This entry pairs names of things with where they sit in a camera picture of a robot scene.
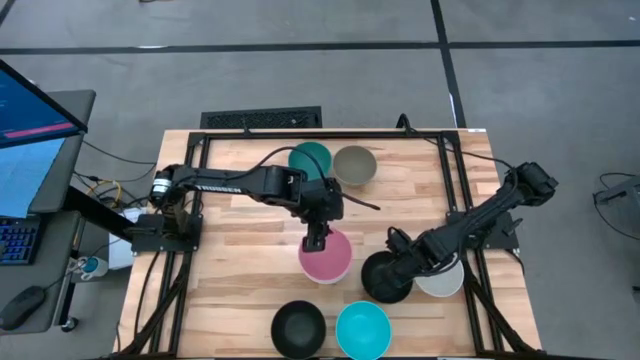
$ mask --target blue keyboard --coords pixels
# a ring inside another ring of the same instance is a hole
[[[0,217],[0,266],[28,265],[35,259],[40,245],[40,218]]]

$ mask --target computer mouse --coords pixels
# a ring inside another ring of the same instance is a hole
[[[0,329],[15,330],[33,314],[46,298],[45,289],[31,286],[11,299],[0,311]]]

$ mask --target desk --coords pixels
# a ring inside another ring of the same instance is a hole
[[[59,91],[48,94],[78,120],[87,124],[96,93],[93,90]],[[53,213],[62,208],[65,194],[71,180],[71,173],[78,158],[83,135],[66,138],[51,169],[29,207],[30,213],[41,214],[46,227],[42,234],[40,248],[35,262],[29,266],[0,267],[0,306],[31,285],[47,286],[60,278],[67,269],[73,239],[80,224],[78,212]],[[18,329],[3,334],[43,332],[52,324],[58,306],[59,295],[67,284],[53,285],[47,291],[47,298],[40,308]]]
[[[486,133],[460,130],[459,135],[462,150],[491,155]],[[158,158],[160,169],[183,163],[188,136],[188,131],[165,132]],[[248,169],[274,148],[299,142],[301,140],[214,140],[207,167]],[[316,355],[344,356],[334,336],[336,317],[346,304],[369,299],[360,283],[360,269],[371,253],[384,249],[387,227],[394,225],[416,236],[444,223],[448,205],[434,145],[418,139],[331,139],[321,142],[333,154],[346,145],[357,143],[371,149],[378,160],[378,173],[370,184],[345,190],[379,205],[382,211],[375,212],[345,201],[344,219],[333,223],[353,244],[354,262],[349,274],[335,285],[318,285],[305,277],[298,263],[297,249],[306,228],[286,210],[255,203],[243,196],[204,194],[204,230],[191,267],[178,356],[278,356],[269,337],[271,320],[282,305],[292,300],[308,300],[326,317],[327,338]],[[287,153],[278,154],[269,163],[286,165],[287,156]],[[465,156],[464,161],[473,200],[481,203],[500,185],[496,167],[489,161],[470,156]],[[455,172],[453,157],[449,157],[449,162]],[[454,186],[456,194],[461,194],[457,181]],[[504,251],[486,251],[485,254],[496,305],[522,338],[539,348],[519,264]],[[152,254],[138,256],[133,265],[120,318],[123,344],[132,340],[141,286],[152,257]],[[152,270],[142,305],[141,325],[157,304],[164,261],[165,256],[161,254]],[[393,340],[386,356],[474,354],[462,290],[452,297],[439,299],[414,286],[403,302],[381,304],[381,307],[390,316],[393,326]],[[478,308],[485,347],[490,348],[486,315],[480,305]],[[161,351],[168,346],[172,315],[173,310],[169,309],[164,321]]]

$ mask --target teal bowl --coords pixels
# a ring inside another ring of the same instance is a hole
[[[357,301],[338,315],[336,339],[354,360],[378,359],[391,345],[391,321],[378,305]]]
[[[296,146],[296,149],[300,149],[313,156],[320,165],[322,174],[325,177],[329,176],[329,169],[331,169],[331,152],[329,152],[329,149],[316,142],[302,143]],[[291,151],[289,153],[289,167],[303,170],[307,173],[307,178],[309,180],[320,179],[320,173],[313,161],[299,151]]]

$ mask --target bowl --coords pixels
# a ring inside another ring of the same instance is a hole
[[[352,255],[349,239],[335,229],[329,229],[323,251],[304,252],[302,242],[298,248],[302,271],[318,284],[335,284],[342,280],[349,272]]]
[[[378,359],[391,345],[391,321],[378,305],[357,301],[338,315],[336,339],[354,360]]]
[[[395,304],[404,300],[411,293],[413,281],[407,281],[400,287],[390,282],[385,275],[385,268],[394,256],[389,251],[379,251],[365,260],[360,271],[360,279],[364,290],[376,301]]]
[[[292,301],[278,310],[271,323],[271,340],[289,359],[307,359],[322,346],[327,325],[322,312],[310,302]]]
[[[329,149],[317,142],[305,142],[296,146],[296,149],[302,150],[316,159],[322,169],[322,174],[325,177],[329,176],[329,170],[331,169],[331,152],[329,152]],[[307,155],[300,151],[291,151],[289,153],[289,167],[306,172],[308,180],[320,179],[318,168]]]
[[[340,149],[333,158],[333,173],[339,181],[360,186],[373,179],[378,163],[371,151],[358,145]]]
[[[418,276],[414,279],[418,287],[425,293],[435,297],[449,297],[462,287],[464,281],[464,267],[462,262],[451,268],[451,270],[435,276]]]

